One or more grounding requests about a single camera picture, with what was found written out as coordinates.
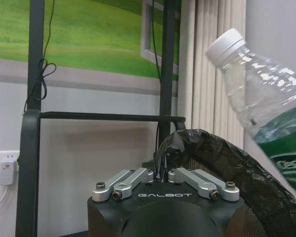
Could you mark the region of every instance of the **black metal bar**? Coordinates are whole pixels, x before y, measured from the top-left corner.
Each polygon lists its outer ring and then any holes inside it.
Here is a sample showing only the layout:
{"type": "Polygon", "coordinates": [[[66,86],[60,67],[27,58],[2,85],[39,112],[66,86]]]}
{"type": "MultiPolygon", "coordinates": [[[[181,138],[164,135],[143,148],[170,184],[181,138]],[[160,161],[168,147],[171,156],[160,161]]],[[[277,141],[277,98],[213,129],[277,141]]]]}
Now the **black metal bar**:
{"type": "Polygon", "coordinates": [[[30,3],[30,31],[29,31],[29,65],[28,65],[28,96],[34,85],[33,96],[28,98],[29,110],[40,110],[41,82],[38,81],[41,72],[40,60],[43,57],[44,41],[44,0],[31,0],[30,3]]]}
{"type": "Polygon", "coordinates": [[[95,114],[95,113],[72,113],[72,112],[44,112],[40,114],[40,118],[41,119],[185,122],[184,117],[175,117],[175,116],[120,115],[120,114],[95,114]]]}
{"type": "MultiPolygon", "coordinates": [[[[174,0],[164,0],[163,8],[163,36],[162,36],[162,64],[160,87],[160,115],[171,115],[172,75],[174,59],[175,36],[175,3],[174,0]]],[[[170,121],[159,123],[159,144],[170,134],[170,121]]]]}
{"type": "Polygon", "coordinates": [[[16,237],[37,236],[38,171],[39,171],[39,110],[27,110],[21,130],[16,237]]]}

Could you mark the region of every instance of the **black trash bag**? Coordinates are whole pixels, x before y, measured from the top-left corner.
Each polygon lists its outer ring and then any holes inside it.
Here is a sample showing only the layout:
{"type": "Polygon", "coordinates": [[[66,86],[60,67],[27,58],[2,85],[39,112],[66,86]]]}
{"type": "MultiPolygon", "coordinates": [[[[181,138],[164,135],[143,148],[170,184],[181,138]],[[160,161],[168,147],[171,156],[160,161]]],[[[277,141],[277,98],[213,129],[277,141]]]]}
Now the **black trash bag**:
{"type": "Polygon", "coordinates": [[[245,237],[296,237],[296,199],[242,149],[204,130],[176,131],[156,153],[155,180],[167,181],[176,167],[236,184],[246,203],[245,237]]]}

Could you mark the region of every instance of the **bolt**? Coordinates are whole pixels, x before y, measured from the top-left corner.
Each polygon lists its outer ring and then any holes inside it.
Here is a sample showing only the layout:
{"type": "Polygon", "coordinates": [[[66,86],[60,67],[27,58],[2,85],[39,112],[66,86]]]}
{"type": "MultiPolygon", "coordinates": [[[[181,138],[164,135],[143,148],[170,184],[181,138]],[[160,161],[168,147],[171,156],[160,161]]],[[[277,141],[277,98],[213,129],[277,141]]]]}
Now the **bolt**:
{"type": "Polygon", "coordinates": [[[98,182],[95,185],[95,187],[96,187],[97,190],[103,190],[103,189],[105,189],[105,183],[104,182],[98,182]]]}
{"type": "Polygon", "coordinates": [[[217,190],[213,190],[209,194],[209,197],[211,198],[211,200],[217,200],[219,197],[219,192],[217,190]]]}
{"type": "Polygon", "coordinates": [[[115,201],[119,201],[122,198],[122,193],[119,190],[116,190],[112,193],[112,197],[115,201]]]}
{"type": "Polygon", "coordinates": [[[235,189],[236,188],[236,184],[234,182],[226,182],[226,189],[235,189]]]}

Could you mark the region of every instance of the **green grass poster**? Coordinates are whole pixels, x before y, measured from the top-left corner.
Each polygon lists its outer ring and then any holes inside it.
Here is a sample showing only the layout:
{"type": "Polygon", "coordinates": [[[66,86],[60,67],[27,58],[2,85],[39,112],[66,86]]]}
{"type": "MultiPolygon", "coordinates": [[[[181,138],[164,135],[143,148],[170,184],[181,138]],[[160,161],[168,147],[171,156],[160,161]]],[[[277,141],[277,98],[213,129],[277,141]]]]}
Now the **green grass poster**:
{"type": "MultiPolygon", "coordinates": [[[[52,0],[45,0],[45,37],[52,0]]],[[[0,0],[0,59],[27,62],[29,0],[0,0]]],[[[177,1],[174,80],[180,31],[177,1]]],[[[152,0],[56,0],[46,58],[57,66],[157,78],[151,29],[152,0]]],[[[154,8],[161,58],[163,1],[154,8]]]]}

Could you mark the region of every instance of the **power adapter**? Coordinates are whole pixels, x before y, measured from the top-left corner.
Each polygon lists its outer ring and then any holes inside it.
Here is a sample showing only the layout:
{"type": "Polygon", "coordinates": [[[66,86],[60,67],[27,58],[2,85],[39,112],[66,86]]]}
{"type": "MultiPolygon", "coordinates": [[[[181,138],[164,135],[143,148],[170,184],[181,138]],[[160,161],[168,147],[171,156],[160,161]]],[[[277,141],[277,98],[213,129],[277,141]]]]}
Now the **power adapter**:
{"type": "Polygon", "coordinates": [[[16,161],[3,159],[0,163],[0,185],[11,185],[16,175],[16,161]]]}

